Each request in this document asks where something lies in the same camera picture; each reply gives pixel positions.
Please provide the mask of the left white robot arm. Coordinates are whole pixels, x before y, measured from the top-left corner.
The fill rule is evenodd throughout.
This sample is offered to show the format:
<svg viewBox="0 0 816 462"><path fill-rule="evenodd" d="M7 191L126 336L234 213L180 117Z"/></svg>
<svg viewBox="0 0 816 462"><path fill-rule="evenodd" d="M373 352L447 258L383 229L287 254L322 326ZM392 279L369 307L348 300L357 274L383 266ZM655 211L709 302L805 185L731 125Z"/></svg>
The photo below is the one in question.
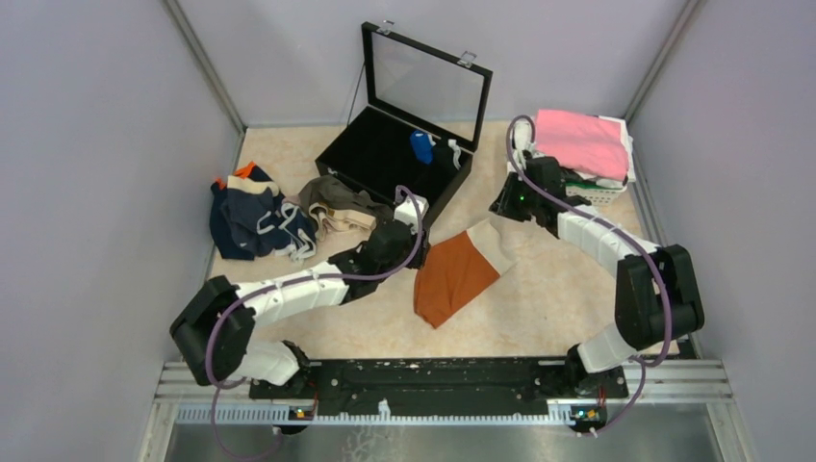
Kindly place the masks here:
<svg viewBox="0 0 816 462"><path fill-rule="evenodd" d="M304 353L290 341L256 340L254 331L371 295L401 270L419 269L428 248L422 225L392 219L357 246L296 273L248 283L215 276L187 303L169 335L199 386L229 389L257 379L296 398L309 382Z"/></svg>

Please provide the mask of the orange underwear white waistband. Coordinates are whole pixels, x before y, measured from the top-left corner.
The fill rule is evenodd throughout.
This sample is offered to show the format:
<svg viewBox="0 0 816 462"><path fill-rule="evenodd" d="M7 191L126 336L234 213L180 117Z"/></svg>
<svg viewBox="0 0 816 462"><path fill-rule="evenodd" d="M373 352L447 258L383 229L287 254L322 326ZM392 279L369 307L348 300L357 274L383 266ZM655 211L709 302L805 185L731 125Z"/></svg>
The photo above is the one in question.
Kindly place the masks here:
<svg viewBox="0 0 816 462"><path fill-rule="evenodd" d="M438 328L516 264L492 223L483 219L434 244L414 281L416 315Z"/></svg>

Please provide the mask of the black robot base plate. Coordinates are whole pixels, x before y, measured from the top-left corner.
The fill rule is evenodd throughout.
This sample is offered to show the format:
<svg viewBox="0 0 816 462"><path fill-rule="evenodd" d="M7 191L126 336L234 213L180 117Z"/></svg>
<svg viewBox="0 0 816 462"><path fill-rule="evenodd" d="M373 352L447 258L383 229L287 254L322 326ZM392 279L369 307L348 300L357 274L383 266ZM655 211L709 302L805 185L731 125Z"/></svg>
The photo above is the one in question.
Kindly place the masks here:
<svg viewBox="0 0 816 462"><path fill-rule="evenodd" d="M555 357L320 360L292 383L261 379L252 399L316 404L320 417L357 417L388 407L396 417L544 415L559 398L627 398L622 368L588 374Z"/></svg>

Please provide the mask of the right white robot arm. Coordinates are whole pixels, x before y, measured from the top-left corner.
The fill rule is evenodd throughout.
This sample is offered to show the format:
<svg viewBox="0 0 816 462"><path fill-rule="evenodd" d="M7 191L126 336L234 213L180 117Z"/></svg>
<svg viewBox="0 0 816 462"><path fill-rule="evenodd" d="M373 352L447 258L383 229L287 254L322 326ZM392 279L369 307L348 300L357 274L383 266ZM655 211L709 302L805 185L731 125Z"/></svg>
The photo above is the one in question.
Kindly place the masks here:
<svg viewBox="0 0 816 462"><path fill-rule="evenodd" d="M703 327L688 250L643 240L605 218L585 197L568 195L554 159L535 158L522 166L511 162L490 210L515 221L535 222L578 247L615 280L614 319L568 353L564 382L572 394L590 396L602 385L603 372Z"/></svg>

